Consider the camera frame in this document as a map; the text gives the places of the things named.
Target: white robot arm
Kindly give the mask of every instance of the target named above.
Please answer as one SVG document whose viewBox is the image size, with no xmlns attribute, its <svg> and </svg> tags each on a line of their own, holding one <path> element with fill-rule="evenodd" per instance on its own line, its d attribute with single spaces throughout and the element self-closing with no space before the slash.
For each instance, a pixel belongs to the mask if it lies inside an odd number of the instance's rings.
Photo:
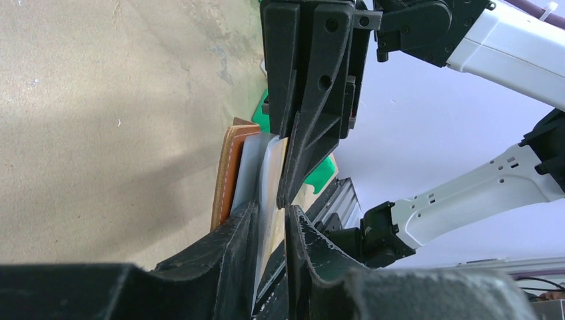
<svg viewBox="0 0 565 320">
<path fill-rule="evenodd" d="M 540 175 L 531 146 L 513 145 L 479 168 L 411 199 L 396 201 L 398 237 L 416 249 L 457 228 L 499 213 L 565 197 L 556 180 Z"/>
<path fill-rule="evenodd" d="M 565 30 L 492 0 L 447 60 L 565 111 Z"/>
</svg>

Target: wallet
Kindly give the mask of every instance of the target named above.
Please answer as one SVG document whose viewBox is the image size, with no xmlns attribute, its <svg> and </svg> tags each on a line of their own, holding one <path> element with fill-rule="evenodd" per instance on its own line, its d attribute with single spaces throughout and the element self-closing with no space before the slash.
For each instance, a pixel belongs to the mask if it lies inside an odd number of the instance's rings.
<svg viewBox="0 0 565 320">
<path fill-rule="evenodd" d="M 217 229 L 229 217 L 237 173 L 241 161 L 241 152 L 245 138 L 259 133 L 259 125 L 240 118 L 233 119 L 233 125 L 228 128 L 216 177 L 216 189 L 212 204 L 212 221 L 210 231 Z"/>
</svg>

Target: screw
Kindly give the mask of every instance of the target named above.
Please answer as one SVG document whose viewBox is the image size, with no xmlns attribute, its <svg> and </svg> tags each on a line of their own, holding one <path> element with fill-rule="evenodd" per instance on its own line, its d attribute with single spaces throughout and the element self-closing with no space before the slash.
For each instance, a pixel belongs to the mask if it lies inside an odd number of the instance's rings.
<svg viewBox="0 0 565 320">
<path fill-rule="evenodd" d="M 366 27 L 369 25 L 369 18 L 368 17 L 361 17 L 361 19 L 359 19 L 359 24 L 362 25 L 363 27 Z"/>
<path fill-rule="evenodd" d="M 465 24 L 465 26 L 468 27 L 468 26 L 472 25 L 474 21 L 475 21 L 475 19 L 469 17 L 469 18 L 465 19 L 463 24 Z"/>
</svg>

